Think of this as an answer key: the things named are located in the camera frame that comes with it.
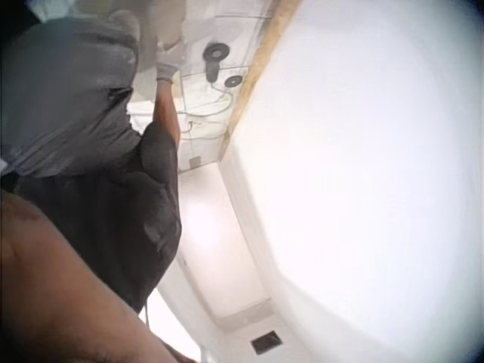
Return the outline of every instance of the air vent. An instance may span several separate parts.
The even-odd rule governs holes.
[[[263,335],[260,338],[253,340],[252,346],[256,351],[257,355],[267,353],[269,350],[282,345],[281,338],[272,331],[269,334]]]

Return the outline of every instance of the white glove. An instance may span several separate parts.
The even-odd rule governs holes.
[[[173,83],[173,76],[185,62],[187,45],[180,39],[169,49],[165,49],[162,42],[157,50],[157,81],[165,80]]]

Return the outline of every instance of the ceiling vent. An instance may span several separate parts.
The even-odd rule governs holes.
[[[269,350],[277,346],[281,346],[282,340],[275,333],[275,331],[272,331],[271,333],[268,333],[266,335],[261,336],[260,338],[253,340],[251,343],[257,355],[261,355],[261,354],[267,353]]]

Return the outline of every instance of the wooden beam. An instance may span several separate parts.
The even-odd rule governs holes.
[[[292,20],[294,13],[296,13],[296,9],[299,7],[301,1],[302,0],[279,1],[275,14],[269,21],[269,25],[262,38],[260,48],[256,52],[254,61],[249,68],[245,82],[242,85],[239,96],[237,97],[234,112],[232,112],[230,121],[228,123],[228,128],[222,142],[222,147],[220,148],[219,160],[224,157],[227,147],[230,144],[231,136],[234,134],[235,128],[237,127],[240,118],[244,114],[244,111],[249,104],[253,89],[270,62],[272,52]]]

